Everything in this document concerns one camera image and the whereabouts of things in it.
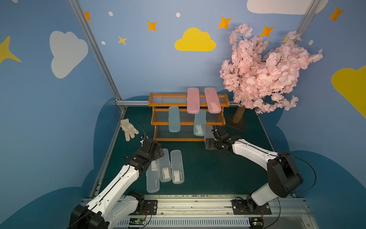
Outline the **light blue pencil case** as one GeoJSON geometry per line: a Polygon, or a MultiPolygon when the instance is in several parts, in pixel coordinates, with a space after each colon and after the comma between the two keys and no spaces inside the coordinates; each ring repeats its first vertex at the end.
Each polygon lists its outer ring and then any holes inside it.
{"type": "Polygon", "coordinates": [[[204,136],[206,131],[206,111],[200,109],[199,113],[194,115],[193,134],[195,136],[204,136]]]}
{"type": "Polygon", "coordinates": [[[168,109],[168,129],[171,133],[177,133],[181,130],[180,110],[177,106],[171,106],[168,109]]]}

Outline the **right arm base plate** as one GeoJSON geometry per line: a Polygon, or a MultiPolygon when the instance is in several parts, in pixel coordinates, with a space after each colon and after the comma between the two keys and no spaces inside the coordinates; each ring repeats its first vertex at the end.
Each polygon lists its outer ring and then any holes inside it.
{"type": "Polygon", "coordinates": [[[271,209],[268,204],[251,209],[246,199],[235,198],[231,200],[232,210],[235,215],[271,215],[271,209]]]}

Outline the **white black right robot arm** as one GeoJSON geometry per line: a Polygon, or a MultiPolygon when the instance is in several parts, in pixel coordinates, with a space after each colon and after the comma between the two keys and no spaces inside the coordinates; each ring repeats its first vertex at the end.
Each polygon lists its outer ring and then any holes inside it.
{"type": "Polygon", "coordinates": [[[245,157],[262,167],[267,183],[247,196],[247,208],[254,212],[269,201],[285,198],[304,180],[292,155],[276,153],[256,146],[238,136],[230,136],[223,126],[212,129],[213,138],[205,139],[207,150],[223,150],[245,157]]]}

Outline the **clear pencil case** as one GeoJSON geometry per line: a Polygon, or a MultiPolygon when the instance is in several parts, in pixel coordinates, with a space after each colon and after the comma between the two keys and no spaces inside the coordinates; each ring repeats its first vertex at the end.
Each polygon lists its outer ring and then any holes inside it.
{"type": "Polygon", "coordinates": [[[159,161],[159,179],[161,182],[169,182],[172,180],[171,163],[169,157],[169,150],[163,148],[163,156],[159,161]]]}
{"type": "Polygon", "coordinates": [[[182,184],[185,181],[184,164],[182,152],[172,150],[170,152],[172,181],[174,184],[182,184]]]}
{"type": "Polygon", "coordinates": [[[205,135],[204,135],[204,139],[208,139],[208,138],[214,138],[214,135],[212,133],[213,130],[213,126],[209,125],[205,127],[205,135]]]}
{"type": "Polygon", "coordinates": [[[146,171],[146,190],[148,193],[155,193],[160,190],[160,172],[158,160],[151,162],[146,171]]]}

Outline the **pink pencil case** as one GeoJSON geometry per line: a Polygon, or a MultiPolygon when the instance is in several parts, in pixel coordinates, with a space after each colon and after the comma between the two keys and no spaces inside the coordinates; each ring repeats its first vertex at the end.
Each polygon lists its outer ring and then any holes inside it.
{"type": "Polygon", "coordinates": [[[219,97],[215,88],[205,88],[205,98],[209,113],[218,114],[221,112],[219,97]]]}
{"type": "Polygon", "coordinates": [[[198,114],[200,112],[200,92],[198,88],[188,88],[187,90],[187,112],[198,114]]]}

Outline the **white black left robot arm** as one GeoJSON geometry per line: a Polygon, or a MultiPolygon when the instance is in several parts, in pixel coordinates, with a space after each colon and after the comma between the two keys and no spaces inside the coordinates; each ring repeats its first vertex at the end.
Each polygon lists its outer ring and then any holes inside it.
{"type": "Polygon", "coordinates": [[[154,160],[164,156],[162,146],[147,138],[141,147],[126,159],[116,177],[85,206],[78,205],[71,213],[69,229],[112,229],[129,214],[144,206],[144,195],[131,193],[120,203],[125,191],[144,173],[154,160]]]}

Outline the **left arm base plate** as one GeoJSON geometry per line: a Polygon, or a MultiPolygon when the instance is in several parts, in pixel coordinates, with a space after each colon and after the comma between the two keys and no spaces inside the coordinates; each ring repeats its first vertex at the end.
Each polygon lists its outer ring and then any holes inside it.
{"type": "Polygon", "coordinates": [[[131,215],[156,215],[158,208],[158,200],[144,200],[139,201],[137,209],[131,215]]]}

